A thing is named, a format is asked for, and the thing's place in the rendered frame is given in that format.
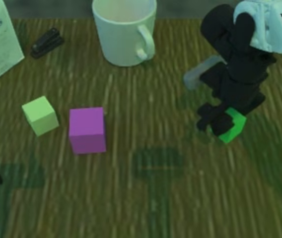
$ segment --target light green cube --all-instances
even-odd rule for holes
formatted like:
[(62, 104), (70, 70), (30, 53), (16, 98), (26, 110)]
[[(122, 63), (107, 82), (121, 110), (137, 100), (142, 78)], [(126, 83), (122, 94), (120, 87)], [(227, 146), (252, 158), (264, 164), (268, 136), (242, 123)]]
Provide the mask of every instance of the light green cube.
[(218, 138), (224, 143), (229, 143), (242, 132), (247, 118), (234, 108), (228, 108), (226, 113), (232, 117), (234, 126), (228, 132), (220, 135)]
[(45, 96), (24, 104), (22, 109), (37, 136), (59, 126), (55, 110)]

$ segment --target tabletop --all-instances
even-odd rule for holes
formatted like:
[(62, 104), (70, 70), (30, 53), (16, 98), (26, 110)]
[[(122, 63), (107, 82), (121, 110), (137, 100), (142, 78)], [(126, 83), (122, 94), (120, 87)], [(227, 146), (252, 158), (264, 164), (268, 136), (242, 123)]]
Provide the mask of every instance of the tabletop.
[[(282, 238), (282, 56), (267, 100), (224, 145), (198, 132), (211, 90), (183, 74), (213, 49), (198, 20), (158, 20), (153, 60), (131, 68), (102, 56), (92, 19), (14, 20), (26, 58), (0, 78), (0, 237)], [(51, 27), (65, 44), (40, 59)], [(21, 105), (46, 96), (60, 126), (36, 137)], [(107, 152), (75, 156), (69, 110), (103, 107)]]

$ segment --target bright green cube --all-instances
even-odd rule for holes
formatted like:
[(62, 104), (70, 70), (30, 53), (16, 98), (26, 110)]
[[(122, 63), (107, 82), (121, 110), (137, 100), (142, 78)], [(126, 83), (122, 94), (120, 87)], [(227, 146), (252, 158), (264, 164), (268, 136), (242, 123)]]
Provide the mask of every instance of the bright green cube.
[(24, 104), (22, 109), (37, 136), (59, 126), (55, 110), (45, 96)]
[(228, 108), (226, 113), (232, 117), (234, 126), (232, 129), (220, 135), (218, 138), (224, 143), (229, 143), (242, 132), (247, 118), (234, 108)]

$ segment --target block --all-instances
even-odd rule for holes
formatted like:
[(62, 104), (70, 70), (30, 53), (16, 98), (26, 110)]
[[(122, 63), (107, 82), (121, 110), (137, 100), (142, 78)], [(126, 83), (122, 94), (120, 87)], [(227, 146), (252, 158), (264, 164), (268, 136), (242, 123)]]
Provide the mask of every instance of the block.
[(71, 109), (69, 139), (75, 154), (105, 152), (106, 136), (103, 108)]
[(226, 111), (227, 114), (229, 114), (233, 118), (234, 126), (232, 129), (230, 129), (228, 132), (220, 135), (218, 138), (223, 141), (224, 143), (229, 143), (234, 138), (236, 138), (243, 130), (245, 124), (246, 124), (246, 117), (239, 113), (234, 108), (229, 108)]
[(24, 104), (22, 109), (26, 120), (37, 136), (59, 126), (55, 110), (45, 96)]

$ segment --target mug rim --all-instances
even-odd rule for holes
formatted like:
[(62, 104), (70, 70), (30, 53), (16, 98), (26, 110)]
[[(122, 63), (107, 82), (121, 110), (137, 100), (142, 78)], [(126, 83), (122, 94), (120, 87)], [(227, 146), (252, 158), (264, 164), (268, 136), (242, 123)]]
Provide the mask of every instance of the mug rim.
[(153, 10), (151, 12), (149, 12), (145, 17), (142, 17), (138, 20), (135, 20), (135, 21), (114, 21), (114, 20), (109, 20), (103, 16), (101, 16), (97, 10), (95, 9), (95, 4), (96, 2), (99, 1), (99, 0), (93, 0), (92, 1), (92, 12), (95, 16), (98, 16), (100, 19), (102, 19), (103, 21), (107, 22), (107, 23), (111, 23), (111, 24), (116, 24), (116, 25), (133, 25), (133, 24), (136, 24), (138, 22), (141, 22), (141, 21), (144, 21), (150, 17), (152, 17), (152, 15), (154, 15), (156, 13), (156, 8), (157, 8), (157, 2), (156, 0), (152, 0), (154, 2), (154, 5), (153, 5)]

